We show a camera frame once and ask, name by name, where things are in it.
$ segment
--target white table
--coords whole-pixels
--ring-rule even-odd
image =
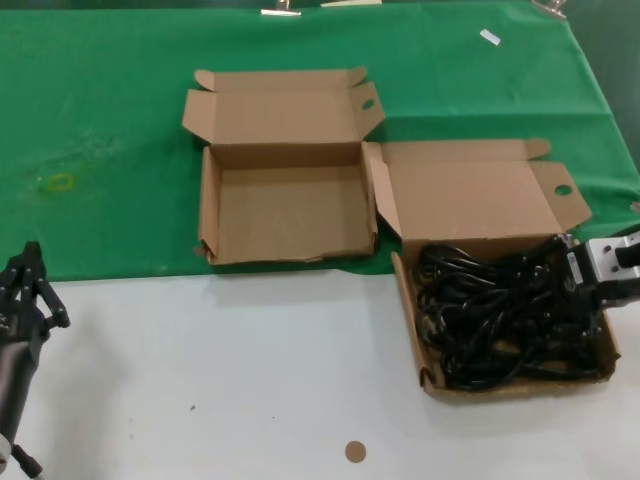
[[[393,276],[55,288],[72,327],[43,349],[17,438],[50,480],[640,476],[640,304],[611,314],[609,384],[454,406],[418,386]]]

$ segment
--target power cord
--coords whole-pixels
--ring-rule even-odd
[[[601,329],[592,309],[576,308],[567,294],[563,240],[493,262],[442,244],[421,251],[413,269],[416,329],[440,352],[449,388],[598,376],[592,339]]]
[[[27,477],[34,480],[45,480],[44,473],[42,473],[42,466],[35,458],[28,455],[20,445],[15,444],[13,446],[11,456],[15,458],[18,465],[20,465],[20,469]]]

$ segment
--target cardboard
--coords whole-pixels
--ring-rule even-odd
[[[493,259],[529,250],[591,217],[564,165],[540,160],[550,152],[549,142],[367,143],[364,148],[378,212],[403,243],[403,254],[393,254],[393,264],[425,392],[483,398],[557,393],[584,383],[518,379],[488,392],[448,390],[439,352],[425,348],[415,328],[416,291],[410,271],[428,243],[447,243]],[[602,374],[597,381],[609,379],[619,357],[606,317],[603,323],[596,346]]]
[[[206,141],[200,240],[211,264],[370,255],[362,140],[384,119],[366,70],[196,72],[183,126]]]

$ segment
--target box lid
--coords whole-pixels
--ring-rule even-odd
[[[547,140],[367,144],[379,214],[404,244],[562,233],[591,217]]]
[[[363,67],[195,77],[182,124],[213,145],[355,142],[384,119]]]

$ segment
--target green tablecloth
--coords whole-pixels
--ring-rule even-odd
[[[640,220],[638,174],[567,23],[528,2],[4,12],[0,43],[0,259],[38,239],[55,279],[211,272],[193,253],[200,151],[180,126],[198,68],[365,65],[388,116],[377,140],[546,137],[593,210],[581,238]],[[383,232],[375,258],[322,266],[387,272],[394,248]]]

